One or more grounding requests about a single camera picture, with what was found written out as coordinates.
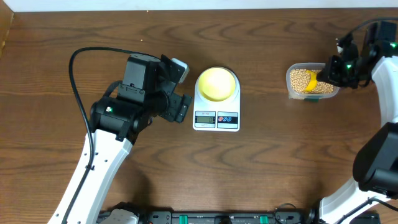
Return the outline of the yellow measuring scoop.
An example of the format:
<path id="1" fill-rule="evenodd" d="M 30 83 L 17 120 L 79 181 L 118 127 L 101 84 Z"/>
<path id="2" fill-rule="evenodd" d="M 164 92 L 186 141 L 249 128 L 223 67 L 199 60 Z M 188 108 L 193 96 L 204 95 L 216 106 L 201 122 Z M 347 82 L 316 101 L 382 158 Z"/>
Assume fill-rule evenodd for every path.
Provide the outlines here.
<path id="1" fill-rule="evenodd" d="M 305 71 L 306 74 L 310 75 L 310 81 L 307 85 L 307 87 L 304 89 L 304 92 L 311 92 L 313 91 L 316 87 L 317 87 L 317 74 L 311 70 L 306 70 Z"/>

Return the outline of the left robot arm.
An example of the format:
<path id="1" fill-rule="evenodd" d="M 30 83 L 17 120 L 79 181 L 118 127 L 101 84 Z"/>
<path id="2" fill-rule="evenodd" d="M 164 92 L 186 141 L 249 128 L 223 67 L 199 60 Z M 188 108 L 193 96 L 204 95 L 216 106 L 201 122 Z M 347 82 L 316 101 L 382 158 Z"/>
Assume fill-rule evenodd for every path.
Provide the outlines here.
<path id="1" fill-rule="evenodd" d="M 192 102 L 174 92 L 186 63 L 134 53 L 124 78 L 107 88 L 84 116 L 87 134 L 80 160 L 50 223 L 95 223 L 109 187 L 141 131 L 156 116 L 181 123 Z"/>

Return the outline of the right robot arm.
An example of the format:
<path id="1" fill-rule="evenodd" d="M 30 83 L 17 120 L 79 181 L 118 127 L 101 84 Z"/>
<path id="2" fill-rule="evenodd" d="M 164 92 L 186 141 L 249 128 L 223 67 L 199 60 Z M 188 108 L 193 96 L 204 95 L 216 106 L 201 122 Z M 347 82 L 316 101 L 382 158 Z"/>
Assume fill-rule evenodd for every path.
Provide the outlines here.
<path id="1" fill-rule="evenodd" d="M 352 32 L 337 39 L 338 55 L 330 57 L 317 80 L 337 87 L 356 89 L 374 83 L 381 112 L 380 130 L 359 150 L 353 176 L 319 202 L 308 215 L 309 223 L 375 223 L 365 212 L 397 199 L 397 18 L 370 19 L 365 27 L 363 48 L 354 43 Z"/>

